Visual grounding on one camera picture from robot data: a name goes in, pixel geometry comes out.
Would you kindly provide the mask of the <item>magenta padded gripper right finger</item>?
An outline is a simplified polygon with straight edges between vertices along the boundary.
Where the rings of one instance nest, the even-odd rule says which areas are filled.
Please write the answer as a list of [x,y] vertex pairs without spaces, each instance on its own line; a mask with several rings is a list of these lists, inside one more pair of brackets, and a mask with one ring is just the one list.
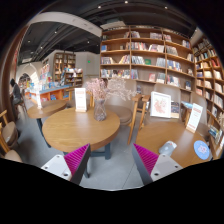
[[158,155],[137,144],[132,146],[132,155],[144,185],[182,169],[170,156]]

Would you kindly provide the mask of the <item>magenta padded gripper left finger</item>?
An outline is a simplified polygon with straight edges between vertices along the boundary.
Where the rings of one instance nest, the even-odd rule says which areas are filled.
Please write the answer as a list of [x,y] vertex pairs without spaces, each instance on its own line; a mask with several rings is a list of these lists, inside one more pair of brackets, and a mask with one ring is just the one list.
[[42,169],[79,185],[87,168],[90,154],[90,145],[86,144],[64,156],[55,155],[42,166]]

